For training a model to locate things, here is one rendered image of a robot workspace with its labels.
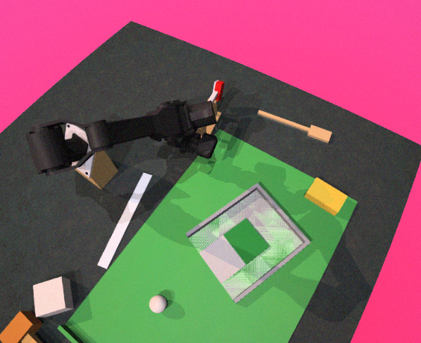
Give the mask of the white flat bar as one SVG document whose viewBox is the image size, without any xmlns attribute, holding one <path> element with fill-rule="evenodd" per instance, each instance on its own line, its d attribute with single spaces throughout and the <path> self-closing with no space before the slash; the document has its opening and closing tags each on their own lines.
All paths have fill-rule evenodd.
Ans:
<svg viewBox="0 0 421 343">
<path fill-rule="evenodd" d="M 147 186 L 149 185 L 151 177 L 152 175 L 143 173 L 143 176 L 137 184 L 131 199 L 127 203 L 127 207 L 125 208 L 125 211 L 122 214 L 122 217 L 120 218 L 116 229 L 113 232 L 104 253 L 102 254 L 102 257 L 99 260 L 98 266 L 106 269 L 109 266 L 110 261 L 113 259 L 113 255 L 121 242 L 121 238 L 131 221 L 131 217 L 134 214 L 134 211 L 136 210 Z"/>
</svg>

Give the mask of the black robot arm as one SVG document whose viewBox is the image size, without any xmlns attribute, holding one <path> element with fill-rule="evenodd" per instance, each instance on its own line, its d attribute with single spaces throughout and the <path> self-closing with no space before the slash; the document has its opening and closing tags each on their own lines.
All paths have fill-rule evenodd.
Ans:
<svg viewBox="0 0 421 343">
<path fill-rule="evenodd" d="M 164 138 L 167 141 L 193 134 L 198 128 L 217 124 L 212 101 L 192 105 L 174 100 L 160 103 L 156 108 L 142 117 L 113 122 L 101 120 L 83 125 L 58 119 L 31 127 L 32 131 L 25 136 L 37 173 L 45 173 L 48 177 L 76 169 L 95 153 L 133 139 L 149 136 L 154 140 Z M 65 123 L 85 128 L 92 151 L 87 153 L 88 143 L 75 133 L 71 139 L 64 139 L 63 129 L 59 125 Z M 75 161 L 79 162 L 70 166 Z"/>
</svg>

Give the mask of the green mat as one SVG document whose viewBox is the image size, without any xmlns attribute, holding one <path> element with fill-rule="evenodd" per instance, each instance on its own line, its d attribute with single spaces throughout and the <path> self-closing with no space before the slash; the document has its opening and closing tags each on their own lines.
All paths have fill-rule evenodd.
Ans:
<svg viewBox="0 0 421 343">
<path fill-rule="evenodd" d="M 357 201 L 336 215 L 315 178 L 219 129 L 65 324 L 83 343 L 288 343 Z M 235 303 L 186 235 L 258 183 L 311 242 Z M 151 311 L 165 297 L 161 313 Z"/>
</svg>

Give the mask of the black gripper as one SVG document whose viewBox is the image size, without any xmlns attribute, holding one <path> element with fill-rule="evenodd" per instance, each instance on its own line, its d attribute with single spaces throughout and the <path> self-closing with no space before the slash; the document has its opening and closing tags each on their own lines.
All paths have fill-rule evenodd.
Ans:
<svg viewBox="0 0 421 343">
<path fill-rule="evenodd" d="M 167 145 L 175 148 L 185 148 L 184 151 L 196 154 L 200 157 L 210 159 L 216 147 L 218 140 L 217 137 L 209 133 L 203 133 L 202 138 L 200 133 L 194 132 L 193 134 L 182 136 L 176 139 L 167 140 Z M 198 146 L 198 147 L 197 147 Z M 196 148 L 197 147 L 197 148 Z"/>
</svg>

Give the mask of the white golf ball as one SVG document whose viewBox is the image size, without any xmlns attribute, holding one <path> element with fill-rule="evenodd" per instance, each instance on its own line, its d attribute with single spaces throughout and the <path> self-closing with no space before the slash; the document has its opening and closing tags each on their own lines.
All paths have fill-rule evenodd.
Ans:
<svg viewBox="0 0 421 343">
<path fill-rule="evenodd" d="M 151 311 L 155 313 L 161 313 L 162 311 L 164 311 L 166 308 L 166 305 L 167 305 L 166 299 L 162 295 L 155 295 L 150 300 L 150 303 L 149 303 Z"/>
</svg>

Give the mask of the pale pink cube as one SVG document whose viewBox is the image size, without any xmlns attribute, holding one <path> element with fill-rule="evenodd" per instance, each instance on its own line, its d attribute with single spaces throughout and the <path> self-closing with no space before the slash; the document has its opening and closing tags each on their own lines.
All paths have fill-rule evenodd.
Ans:
<svg viewBox="0 0 421 343">
<path fill-rule="evenodd" d="M 33 287 L 36 317 L 45 318 L 73 309 L 70 279 L 59 277 Z"/>
</svg>

